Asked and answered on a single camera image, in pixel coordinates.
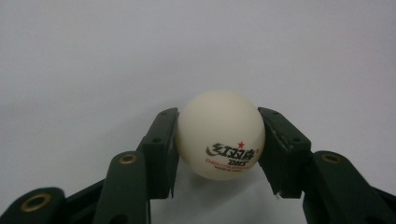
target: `ping pong ball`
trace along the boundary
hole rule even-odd
[[[176,144],[181,159],[208,179],[233,179],[262,154],[264,123],[257,107],[234,91],[208,91],[181,110]]]

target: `white ball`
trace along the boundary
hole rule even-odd
[[[176,144],[180,157],[198,175],[236,178],[262,154],[264,123],[257,107],[233,91],[208,91],[180,112]]]

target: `star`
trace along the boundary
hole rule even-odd
[[[243,142],[243,141],[241,141],[240,143],[238,143],[238,146],[239,146],[238,148],[242,148],[242,149],[244,149],[244,145],[245,145],[245,144],[244,144],[244,142]]]

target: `logo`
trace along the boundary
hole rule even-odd
[[[246,164],[254,157],[255,150],[244,150],[244,143],[238,143],[238,148],[225,146],[216,143],[212,147],[206,148],[208,156],[221,156],[229,159],[228,164],[233,166],[246,166]]]

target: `robotic claw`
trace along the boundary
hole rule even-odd
[[[308,224],[396,223],[396,197],[371,187],[349,162],[311,142],[280,113],[259,107],[265,150],[259,164],[274,194],[301,198]],[[136,151],[110,163],[106,178],[65,198],[56,188],[35,189],[17,199],[0,224],[150,223],[151,199],[166,199],[174,185],[177,108],[159,113]]]

